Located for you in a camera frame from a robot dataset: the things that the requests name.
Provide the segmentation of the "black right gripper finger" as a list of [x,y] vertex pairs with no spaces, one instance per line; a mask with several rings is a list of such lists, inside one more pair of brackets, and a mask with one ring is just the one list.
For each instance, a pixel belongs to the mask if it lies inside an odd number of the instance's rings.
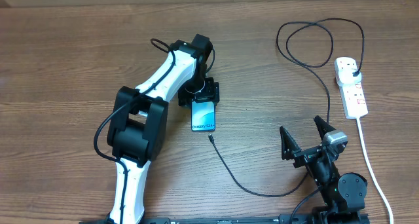
[[280,137],[282,141],[282,159],[291,160],[295,158],[296,153],[301,152],[301,148],[293,139],[291,134],[285,129],[284,126],[280,127]]
[[323,139],[328,132],[332,132],[335,130],[334,127],[332,127],[330,124],[324,121],[319,115],[314,117],[314,122],[316,124],[321,139]]

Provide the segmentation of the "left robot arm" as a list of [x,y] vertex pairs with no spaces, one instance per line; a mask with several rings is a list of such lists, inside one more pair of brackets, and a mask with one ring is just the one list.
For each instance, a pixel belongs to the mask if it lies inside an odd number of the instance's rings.
[[209,57],[215,56],[210,39],[197,34],[191,43],[178,40],[170,45],[151,39],[167,54],[163,64],[144,83],[122,87],[116,95],[107,144],[117,167],[113,209],[106,223],[141,223],[145,214],[143,195],[148,169],[165,142],[169,102],[191,110],[191,129],[211,132],[216,128],[215,108],[219,83],[208,77]]

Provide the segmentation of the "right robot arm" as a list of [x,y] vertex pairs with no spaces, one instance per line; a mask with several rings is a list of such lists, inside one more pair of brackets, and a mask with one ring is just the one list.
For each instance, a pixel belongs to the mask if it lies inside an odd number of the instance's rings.
[[[365,208],[367,180],[358,173],[339,174],[335,161],[345,150],[347,135],[320,116],[314,118],[321,142],[302,150],[285,129],[280,127],[282,159],[293,160],[295,168],[305,167],[317,189],[300,201],[291,214],[279,215],[280,223],[369,223]],[[320,194],[324,205],[312,208],[309,214],[298,214],[298,209],[311,197]]]

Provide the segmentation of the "Samsung Galaxy smartphone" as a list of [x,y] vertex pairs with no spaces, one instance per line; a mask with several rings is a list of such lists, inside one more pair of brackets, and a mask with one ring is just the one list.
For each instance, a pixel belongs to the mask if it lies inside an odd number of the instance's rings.
[[214,131],[215,104],[213,102],[192,102],[191,129],[193,132]]

